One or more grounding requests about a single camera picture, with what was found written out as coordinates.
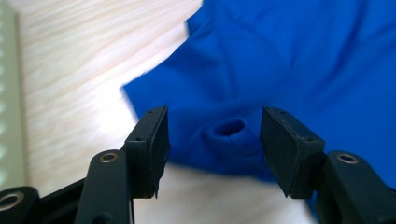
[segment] blue fabric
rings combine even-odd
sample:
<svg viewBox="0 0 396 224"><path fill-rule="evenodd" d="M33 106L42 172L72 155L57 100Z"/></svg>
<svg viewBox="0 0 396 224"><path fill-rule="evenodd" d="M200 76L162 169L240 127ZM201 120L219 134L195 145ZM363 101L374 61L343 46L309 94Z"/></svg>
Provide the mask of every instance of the blue fabric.
<svg viewBox="0 0 396 224"><path fill-rule="evenodd" d="M186 42L123 88L139 117L169 106L169 161L270 179L259 141L269 105L395 188L395 12L394 0L206 0Z"/></svg>

